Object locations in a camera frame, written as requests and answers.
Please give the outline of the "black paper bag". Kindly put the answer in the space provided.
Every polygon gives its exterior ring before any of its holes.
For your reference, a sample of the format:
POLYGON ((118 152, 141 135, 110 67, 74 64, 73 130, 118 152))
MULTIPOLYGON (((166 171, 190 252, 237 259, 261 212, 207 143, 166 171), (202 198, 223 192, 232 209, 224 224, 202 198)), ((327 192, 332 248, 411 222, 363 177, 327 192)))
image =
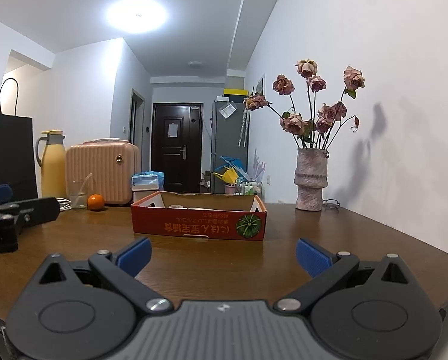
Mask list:
POLYGON ((33 120, 2 111, 0 87, 0 184, 13 191, 10 202, 38 197, 34 165, 33 120))

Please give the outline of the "black eyeglasses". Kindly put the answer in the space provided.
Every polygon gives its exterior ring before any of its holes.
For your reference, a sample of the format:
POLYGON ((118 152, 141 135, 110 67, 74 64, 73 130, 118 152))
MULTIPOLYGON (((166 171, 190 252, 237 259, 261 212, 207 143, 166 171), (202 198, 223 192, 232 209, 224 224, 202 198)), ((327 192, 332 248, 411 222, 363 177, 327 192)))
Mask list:
POLYGON ((324 199, 322 201, 322 207, 326 210, 339 210, 340 202, 337 199, 324 199))

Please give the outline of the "yellow thermos jug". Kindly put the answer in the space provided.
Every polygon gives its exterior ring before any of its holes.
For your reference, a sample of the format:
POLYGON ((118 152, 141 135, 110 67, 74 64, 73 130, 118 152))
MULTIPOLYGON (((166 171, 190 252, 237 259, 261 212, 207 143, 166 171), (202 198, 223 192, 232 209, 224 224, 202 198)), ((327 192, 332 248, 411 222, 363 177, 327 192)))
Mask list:
POLYGON ((35 144, 35 157, 41 172, 42 197, 66 198, 64 133, 43 131, 35 144))

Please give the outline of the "orange fruit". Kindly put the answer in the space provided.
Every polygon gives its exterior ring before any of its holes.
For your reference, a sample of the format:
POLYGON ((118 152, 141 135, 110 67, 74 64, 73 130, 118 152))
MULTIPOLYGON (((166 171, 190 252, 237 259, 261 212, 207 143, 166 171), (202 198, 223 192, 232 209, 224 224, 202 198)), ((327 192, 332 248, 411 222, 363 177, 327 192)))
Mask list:
POLYGON ((104 209, 105 201, 100 194, 91 194, 87 198, 87 209, 90 211, 101 211, 104 209))

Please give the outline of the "blue lid storage box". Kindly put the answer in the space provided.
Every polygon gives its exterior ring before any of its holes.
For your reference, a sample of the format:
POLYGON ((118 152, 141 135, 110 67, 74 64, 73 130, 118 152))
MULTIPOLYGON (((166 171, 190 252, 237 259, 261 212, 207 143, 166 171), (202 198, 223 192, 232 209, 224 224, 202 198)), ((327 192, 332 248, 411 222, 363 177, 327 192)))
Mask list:
POLYGON ((163 172, 146 171, 134 174, 131 178, 133 202, 136 203, 156 191, 163 191, 164 183, 165 175, 163 172))

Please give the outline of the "clear glass cup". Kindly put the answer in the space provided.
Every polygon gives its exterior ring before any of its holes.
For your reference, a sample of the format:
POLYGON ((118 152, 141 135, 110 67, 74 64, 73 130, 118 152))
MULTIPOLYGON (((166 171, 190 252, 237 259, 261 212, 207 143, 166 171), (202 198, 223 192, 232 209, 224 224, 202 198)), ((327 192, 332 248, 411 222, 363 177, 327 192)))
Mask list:
POLYGON ((68 183, 67 194, 72 209, 85 210, 87 208, 91 178, 92 174, 89 173, 83 178, 73 179, 68 183))

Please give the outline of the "pink textured vase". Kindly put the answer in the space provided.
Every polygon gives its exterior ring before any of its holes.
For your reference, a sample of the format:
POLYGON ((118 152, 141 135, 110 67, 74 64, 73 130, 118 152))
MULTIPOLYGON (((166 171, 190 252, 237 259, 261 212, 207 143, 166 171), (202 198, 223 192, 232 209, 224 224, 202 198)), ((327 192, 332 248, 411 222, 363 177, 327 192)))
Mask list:
POLYGON ((321 211, 322 192, 328 186, 328 153, 299 148, 294 183, 298 188, 296 208, 301 211, 321 211))

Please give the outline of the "pink ribbed suitcase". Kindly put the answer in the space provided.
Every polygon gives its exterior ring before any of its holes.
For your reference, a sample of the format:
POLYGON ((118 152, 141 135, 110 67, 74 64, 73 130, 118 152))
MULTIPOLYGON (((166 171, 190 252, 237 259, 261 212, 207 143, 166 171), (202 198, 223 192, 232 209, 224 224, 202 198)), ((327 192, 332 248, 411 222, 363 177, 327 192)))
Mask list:
POLYGON ((110 205, 132 199, 131 178, 141 172, 138 146, 117 138, 103 138, 70 146, 65 154, 65 185, 69 195, 99 194, 110 205))

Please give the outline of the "orange cardboard box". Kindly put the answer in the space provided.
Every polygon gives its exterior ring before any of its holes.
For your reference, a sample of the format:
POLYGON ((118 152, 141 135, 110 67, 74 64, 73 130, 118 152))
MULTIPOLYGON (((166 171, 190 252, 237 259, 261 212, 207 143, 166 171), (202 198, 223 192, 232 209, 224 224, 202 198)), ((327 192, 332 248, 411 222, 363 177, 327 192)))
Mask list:
POLYGON ((256 195, 157 191, 131 205, 131 219, 135 233, 262 241, 267 210, 256 195))

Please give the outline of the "yellow watering can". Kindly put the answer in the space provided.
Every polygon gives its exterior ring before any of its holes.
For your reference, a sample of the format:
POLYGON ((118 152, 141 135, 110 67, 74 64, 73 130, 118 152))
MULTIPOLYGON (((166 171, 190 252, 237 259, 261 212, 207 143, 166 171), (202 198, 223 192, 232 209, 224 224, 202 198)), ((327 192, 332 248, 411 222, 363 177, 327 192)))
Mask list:
POLYGON ((213 172, 213 175, 226 185, 235 185, 239 178, 238 172, 233 167, 227 166, 225 167, 225 171, 223 173, 213 172))

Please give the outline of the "dried pink roses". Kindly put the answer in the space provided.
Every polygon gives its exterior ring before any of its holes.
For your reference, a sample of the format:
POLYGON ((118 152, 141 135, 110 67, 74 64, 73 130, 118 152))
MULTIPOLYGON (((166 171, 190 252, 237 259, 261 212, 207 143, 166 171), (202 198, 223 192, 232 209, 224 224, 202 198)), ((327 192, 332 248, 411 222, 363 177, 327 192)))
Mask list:
POLYGON ((344 125, 349 124, 352 132, 357 132, 360 119, 357 115, 349 115, 343 100, 345 96, 356 99, 357 91, 365 87, 363 72, 352 66, 343 71, 343 91, 338 102, 317 105, 317 94, 327 87, 326 81, 319 75, 318 64, 313 59, 301 59, 295 64, 297 74, 305 80, 308 114, 302 115, 293 99, 295 85, 290 78, 282 74, 273 82, 273 91, 290 101, 288 110, 277 111, 272 102, 264 94, 252 91, 243 101, 245 105, 241 133, 248 131, 250 113, 259 109, 270 109, 278 116, 282 130, 290 133, 299 149, 320 150, 327 153, 336 136, 344 125))

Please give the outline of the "dark entrance door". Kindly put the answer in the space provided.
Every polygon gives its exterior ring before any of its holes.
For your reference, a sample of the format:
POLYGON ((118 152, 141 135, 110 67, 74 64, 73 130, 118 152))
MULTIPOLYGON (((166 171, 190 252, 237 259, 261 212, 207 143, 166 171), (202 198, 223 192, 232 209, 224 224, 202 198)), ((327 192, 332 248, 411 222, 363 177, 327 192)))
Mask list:
POLYGON ((202 103, 153 105, 151 169, 164 173, 167 192, 200 191, 202 118, 202 103))

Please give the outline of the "grey refrigerator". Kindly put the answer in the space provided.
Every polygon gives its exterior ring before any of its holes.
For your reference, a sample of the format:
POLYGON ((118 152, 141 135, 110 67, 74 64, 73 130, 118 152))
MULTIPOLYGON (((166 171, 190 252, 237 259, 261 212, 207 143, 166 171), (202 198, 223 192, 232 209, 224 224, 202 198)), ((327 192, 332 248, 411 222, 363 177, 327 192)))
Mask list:
POLYGON ((248 169, 248 147, 240 138, 245 105, 235 102, 214 102, 212 108, 211 170, 225 165, 221 157, 236 158, 248 169))

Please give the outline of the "yellow box on fridge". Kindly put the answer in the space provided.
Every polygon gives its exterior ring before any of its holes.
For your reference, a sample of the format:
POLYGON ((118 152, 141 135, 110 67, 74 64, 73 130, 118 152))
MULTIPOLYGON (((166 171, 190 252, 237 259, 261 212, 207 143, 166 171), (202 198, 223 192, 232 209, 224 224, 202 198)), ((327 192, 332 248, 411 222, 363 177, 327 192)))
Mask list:
POLYGON ((248 96, 248 91, 246 91, 245 89, 229 89, 229 88, 225 88, 223 91, 223 94, 225 96, 248 96))

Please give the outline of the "ceiling light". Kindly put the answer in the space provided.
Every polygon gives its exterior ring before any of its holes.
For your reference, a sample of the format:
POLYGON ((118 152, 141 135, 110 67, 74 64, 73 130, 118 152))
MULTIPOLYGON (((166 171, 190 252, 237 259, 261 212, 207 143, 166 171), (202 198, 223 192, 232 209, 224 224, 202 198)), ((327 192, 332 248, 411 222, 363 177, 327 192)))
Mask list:
POLYGON ((106 24, 130 35, 151 33, 169 20, 166 7, 157 0, 117 0, 104 10, 106 24))

